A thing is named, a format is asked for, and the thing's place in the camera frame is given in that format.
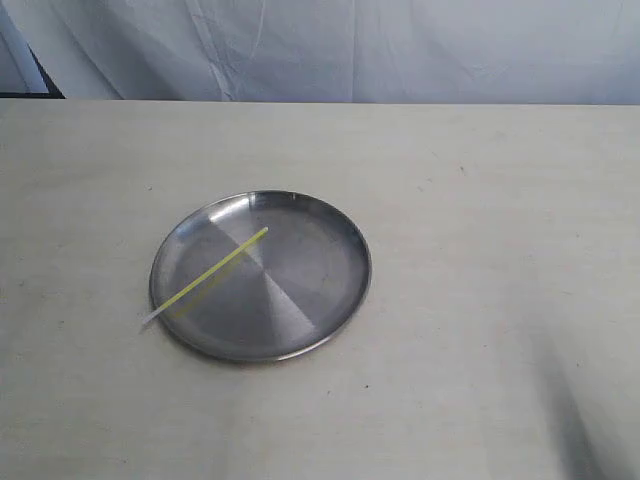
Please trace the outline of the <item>white backdrop sheet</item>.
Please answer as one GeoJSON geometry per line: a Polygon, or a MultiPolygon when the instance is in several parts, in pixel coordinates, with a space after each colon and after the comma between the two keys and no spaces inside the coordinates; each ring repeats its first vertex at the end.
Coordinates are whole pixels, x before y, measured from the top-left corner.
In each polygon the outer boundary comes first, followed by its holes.
{"type": "Polygon", "coordinates": [[[61,93],[635,104],[635,1],[5,1],[61,93]]]}

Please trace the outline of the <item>yellow plastic stick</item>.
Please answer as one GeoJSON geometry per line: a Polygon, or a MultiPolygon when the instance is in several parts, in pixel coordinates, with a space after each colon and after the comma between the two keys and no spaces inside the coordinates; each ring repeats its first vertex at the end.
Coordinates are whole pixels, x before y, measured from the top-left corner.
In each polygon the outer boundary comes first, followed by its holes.
{"type": "Polygon", "coordinates": [[[192,280],[189,284],[187,284],[180,291],[171,296],[168,300],[158,306],[156,309],[151,311],[142,321],[141,327],[146,328],[153,320],[155,320],[162,312],[173,306],[176,302],[181,300],[187,294],[189,294],[192,290],[198,287],[201,283],[213,277],[219,270],[223,267],[227,266],[231,263],[235,258],[240,256],[243,252],[249,249],[252,245],[257,243],[261,238],[263,238],[269,231],[268,227],[263,227],[254,235],[252,235],[245,242],[241,243],[235,250],[230,252],[224,258],[222,258],[219,262],[211,266],[208,270],[203,272],[197,278],[192,280]]]}

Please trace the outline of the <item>round stainless steel plate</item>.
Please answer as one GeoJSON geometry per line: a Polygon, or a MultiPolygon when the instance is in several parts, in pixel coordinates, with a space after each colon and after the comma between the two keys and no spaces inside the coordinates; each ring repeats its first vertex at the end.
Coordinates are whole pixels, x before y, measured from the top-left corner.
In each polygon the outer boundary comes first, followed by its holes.
{"type": "Polygon", "coordinates": [[[282,190],[203,206],[164,239],[149,276],[153,309],[237,253],[157,318],[187,348],[230,362],[284,360],[334,337],[364,302],[372,261],[342,211],[282,190]]]}

